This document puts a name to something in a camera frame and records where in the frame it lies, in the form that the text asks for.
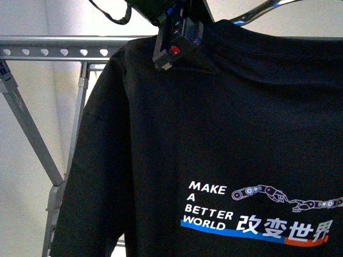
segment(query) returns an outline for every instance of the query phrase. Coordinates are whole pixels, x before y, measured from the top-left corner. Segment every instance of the black t-shirt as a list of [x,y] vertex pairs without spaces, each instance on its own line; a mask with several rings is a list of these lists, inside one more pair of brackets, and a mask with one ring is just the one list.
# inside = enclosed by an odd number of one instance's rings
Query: black t-shirt
[[130,41],[88,100],[52,257],[343,256],[343,40],[222,20],[159,72]]

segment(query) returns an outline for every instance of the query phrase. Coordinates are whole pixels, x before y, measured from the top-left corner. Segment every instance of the white wall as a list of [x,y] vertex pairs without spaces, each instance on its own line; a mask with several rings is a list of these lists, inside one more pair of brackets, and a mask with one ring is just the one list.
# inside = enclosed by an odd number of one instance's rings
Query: white wall
[[[230,19],[263,0],[207,0],[216,20]],[[123,0],[98,0],[121,18]],[[343,36],[341,0],[305,0],[282,6],[245,28],[278,36]],[[87,0],[0,0],[1,35],[154,35],[133,12],[115,25]],[[19,90],[61,173],[68,161],[79,63],[9,62]],[[0,256],[41,255],[52,186],[18,122],[0,95]]]

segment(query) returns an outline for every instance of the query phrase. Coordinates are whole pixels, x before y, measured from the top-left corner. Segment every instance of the clothes hanger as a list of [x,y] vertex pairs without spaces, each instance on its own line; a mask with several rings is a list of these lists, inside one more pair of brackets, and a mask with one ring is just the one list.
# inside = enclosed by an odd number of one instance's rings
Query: clothes hanger
[[263,4],[257,6],[256,8],[250,10],[249,12],[246,12],[245,14],[240,15],[236,18],[233,18],[229,21],[231,21],[233,24],[236,24],[238,26],[244,26],[256,20],[257,18],[261,17],[262,15],[266,14],[267,12],[274,10],[275,8],[279,6],[289,4],[289,3],[299,2],[299,1],[303,1],[303,0],[268,0],[264,2]]

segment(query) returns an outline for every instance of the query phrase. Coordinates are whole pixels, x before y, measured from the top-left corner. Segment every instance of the perforated metal bar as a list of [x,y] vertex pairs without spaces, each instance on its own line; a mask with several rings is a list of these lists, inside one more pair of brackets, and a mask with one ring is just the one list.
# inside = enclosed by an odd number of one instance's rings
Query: perforated metal bar
[[148,36],[0,36],[0,57],[17,61],[107,61],[130,40]]

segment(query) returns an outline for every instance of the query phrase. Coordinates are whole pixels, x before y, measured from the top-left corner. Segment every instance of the black strap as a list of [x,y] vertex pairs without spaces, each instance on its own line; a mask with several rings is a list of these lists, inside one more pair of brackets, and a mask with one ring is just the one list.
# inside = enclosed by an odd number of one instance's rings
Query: black strap
[[110,21],[116,23],[116,24],[119,24],[119,25],[125,25],[127,24],[130,19],[131,19],[131,13],[132,13],[132,10],[131,10],[131,6],[128,4],[128,8],[126,10],[126,14],[125,14],[125,17],[123,17],[121,20],[114,20],[111,15],[109,15],[107,12],[104,12],[102,9],[100,9],[94,2],[93,0],[89,0],[95,8],[97,8],[100,12],[103,13],[103,15],[105,15]]

